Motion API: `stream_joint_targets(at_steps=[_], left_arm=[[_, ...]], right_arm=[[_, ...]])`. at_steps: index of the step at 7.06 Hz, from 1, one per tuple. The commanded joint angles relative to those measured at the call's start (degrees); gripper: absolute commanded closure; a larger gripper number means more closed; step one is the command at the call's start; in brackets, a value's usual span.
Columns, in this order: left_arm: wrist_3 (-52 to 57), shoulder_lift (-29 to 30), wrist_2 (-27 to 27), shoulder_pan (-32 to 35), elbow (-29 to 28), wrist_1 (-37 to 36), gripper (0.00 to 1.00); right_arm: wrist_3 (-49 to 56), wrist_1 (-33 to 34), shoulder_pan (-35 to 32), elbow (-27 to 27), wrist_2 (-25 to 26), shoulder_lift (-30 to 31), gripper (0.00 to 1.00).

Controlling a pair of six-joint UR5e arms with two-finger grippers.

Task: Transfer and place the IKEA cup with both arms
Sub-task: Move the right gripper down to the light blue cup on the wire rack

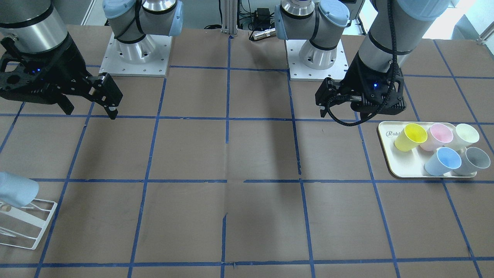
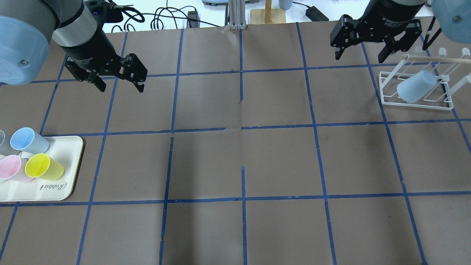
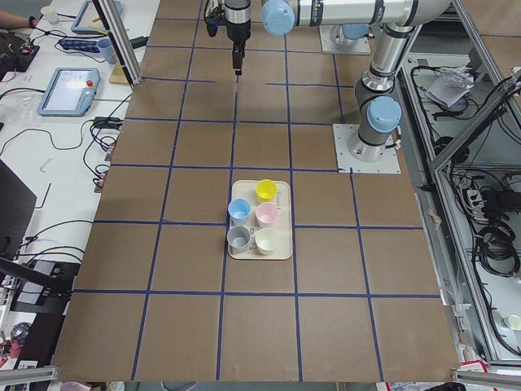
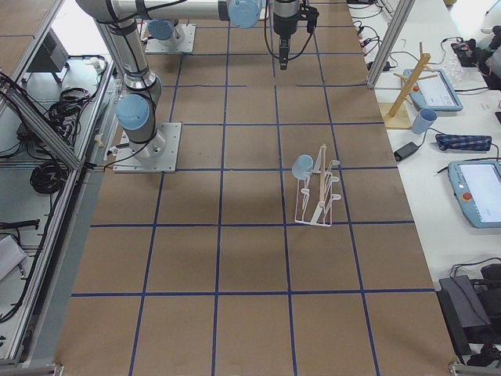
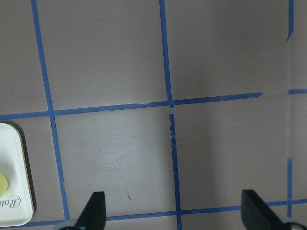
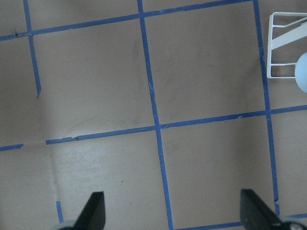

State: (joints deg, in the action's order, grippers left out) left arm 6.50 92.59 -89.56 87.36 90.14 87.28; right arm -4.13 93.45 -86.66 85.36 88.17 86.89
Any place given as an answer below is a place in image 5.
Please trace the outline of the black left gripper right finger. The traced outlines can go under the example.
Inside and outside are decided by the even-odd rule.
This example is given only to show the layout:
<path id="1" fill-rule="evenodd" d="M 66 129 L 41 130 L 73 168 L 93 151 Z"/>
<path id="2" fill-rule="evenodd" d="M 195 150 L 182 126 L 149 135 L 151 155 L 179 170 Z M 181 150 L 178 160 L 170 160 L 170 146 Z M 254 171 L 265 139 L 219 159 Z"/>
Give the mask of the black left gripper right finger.
<path id="1" fill-rule="evenodd" d="M 247 230 L 283 229 L 283 222 L 254 190 L 242 190 L 241 220 Z"/>

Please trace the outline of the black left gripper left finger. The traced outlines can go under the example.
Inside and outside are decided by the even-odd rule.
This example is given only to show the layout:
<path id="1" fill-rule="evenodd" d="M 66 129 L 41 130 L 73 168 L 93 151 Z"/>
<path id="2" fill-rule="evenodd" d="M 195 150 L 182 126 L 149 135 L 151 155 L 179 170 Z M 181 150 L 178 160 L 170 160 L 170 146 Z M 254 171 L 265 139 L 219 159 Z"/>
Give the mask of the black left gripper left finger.
<path id="1" fill-rule="evenodd" d="M 92 193 L 76 222 L 77 230 L 103 230 L 106 225 L 106 200 L 104 192 Z"/>

